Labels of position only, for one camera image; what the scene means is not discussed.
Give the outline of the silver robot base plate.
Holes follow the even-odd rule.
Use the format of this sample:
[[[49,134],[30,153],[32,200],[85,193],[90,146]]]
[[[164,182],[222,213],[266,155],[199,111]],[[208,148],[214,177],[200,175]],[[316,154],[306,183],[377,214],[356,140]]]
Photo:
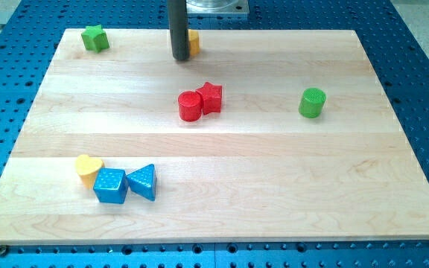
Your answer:
[[[248,0],[187,0],[187,11],[193,16],[247,16]]]

